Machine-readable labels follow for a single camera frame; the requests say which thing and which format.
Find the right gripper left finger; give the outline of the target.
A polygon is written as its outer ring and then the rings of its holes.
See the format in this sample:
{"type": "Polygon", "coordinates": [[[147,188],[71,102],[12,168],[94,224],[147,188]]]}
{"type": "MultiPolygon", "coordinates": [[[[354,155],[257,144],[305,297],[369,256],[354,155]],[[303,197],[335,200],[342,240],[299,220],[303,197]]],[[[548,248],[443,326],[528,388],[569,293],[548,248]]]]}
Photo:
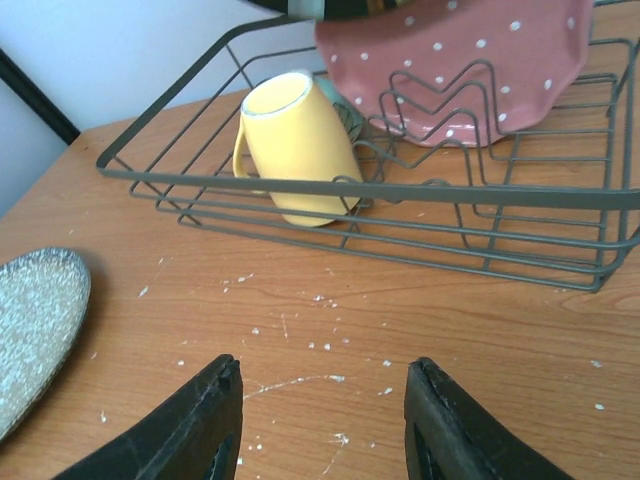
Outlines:
{"type": "Polygon", "coordinates": [[[58,479],[232,479],[243,425],[240,362],[214,359],[152,412],[58,479]]]}

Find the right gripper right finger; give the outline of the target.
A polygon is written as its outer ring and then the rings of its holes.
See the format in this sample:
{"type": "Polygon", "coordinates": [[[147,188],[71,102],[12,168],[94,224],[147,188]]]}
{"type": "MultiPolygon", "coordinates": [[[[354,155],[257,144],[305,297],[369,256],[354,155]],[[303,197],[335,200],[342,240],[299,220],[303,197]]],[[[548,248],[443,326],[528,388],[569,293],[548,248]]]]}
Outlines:
{"type": "Polygon", "coordinates": [[[410,479],[569,479],[511,433],[432,359],[408,367],[405,454],[410,479]]]}

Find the black wire dish rack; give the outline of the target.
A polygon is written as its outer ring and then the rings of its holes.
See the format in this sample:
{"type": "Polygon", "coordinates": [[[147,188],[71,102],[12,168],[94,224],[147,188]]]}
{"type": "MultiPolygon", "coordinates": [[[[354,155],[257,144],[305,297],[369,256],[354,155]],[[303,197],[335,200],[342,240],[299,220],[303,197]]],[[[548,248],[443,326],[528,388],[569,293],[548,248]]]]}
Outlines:
{"type": "Polygon", "coordinates": [[[363,180],[263,180],[232,157],[244,98],[291,71],[330,80],[316,43],[278,16],[218,39],[99,157],[137,198],[201,229],[596,291],[639,243],[635,1],[594,5],[588,57],[538,124],[488,146],[421,146],[364,117],[363,180]]]}

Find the yellow mug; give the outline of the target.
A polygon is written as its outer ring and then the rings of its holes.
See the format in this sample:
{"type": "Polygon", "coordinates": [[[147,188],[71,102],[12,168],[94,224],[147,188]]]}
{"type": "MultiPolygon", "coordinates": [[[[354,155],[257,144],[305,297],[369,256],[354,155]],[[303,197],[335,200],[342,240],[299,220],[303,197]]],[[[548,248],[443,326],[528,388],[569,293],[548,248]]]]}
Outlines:
{"type": "Polygon", "coordinates": [[[249,176],[245,152],[263,180],[363,180],[342,121],[305,71],[273,77],[244,98],[232,157],[237,178],[249,176]]]}

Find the green ceramic bowl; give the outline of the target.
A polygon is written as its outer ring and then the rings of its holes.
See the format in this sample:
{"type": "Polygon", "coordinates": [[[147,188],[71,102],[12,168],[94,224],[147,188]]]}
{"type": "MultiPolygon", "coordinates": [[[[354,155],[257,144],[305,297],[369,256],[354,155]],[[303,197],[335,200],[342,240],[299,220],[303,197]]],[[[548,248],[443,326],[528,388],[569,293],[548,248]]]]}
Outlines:
{"type": "Polygon", "coordinates": [[[351,143],[355,143],[362,132],[363,116],[338,92],[329,79],[315,76],[314,81],[338,114],[351,143]]]}

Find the pink plate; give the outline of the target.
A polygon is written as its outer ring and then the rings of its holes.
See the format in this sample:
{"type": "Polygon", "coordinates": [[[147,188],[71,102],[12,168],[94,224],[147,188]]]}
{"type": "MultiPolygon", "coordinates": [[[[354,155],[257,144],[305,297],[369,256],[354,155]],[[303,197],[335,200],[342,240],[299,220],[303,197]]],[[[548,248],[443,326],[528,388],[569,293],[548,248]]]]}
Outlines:
{"type": "Polygon", "coordinates": [[[485,147],[551,111],[586,64],[593,13],[590,1],[414,1],[320,22],[315,43],[372,126],[485,147]]]}

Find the black rimmed cream plate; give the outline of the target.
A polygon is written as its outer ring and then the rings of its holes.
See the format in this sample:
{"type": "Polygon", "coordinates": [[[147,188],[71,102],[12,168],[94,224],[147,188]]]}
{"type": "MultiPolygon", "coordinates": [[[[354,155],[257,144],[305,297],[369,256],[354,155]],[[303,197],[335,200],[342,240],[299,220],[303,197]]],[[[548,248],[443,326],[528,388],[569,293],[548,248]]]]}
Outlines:
{"type": "Polygon", "coordinates": [[[257,7],[296,19],[342,21],[385,14],[412,0],[249,0],[257,7]]]}

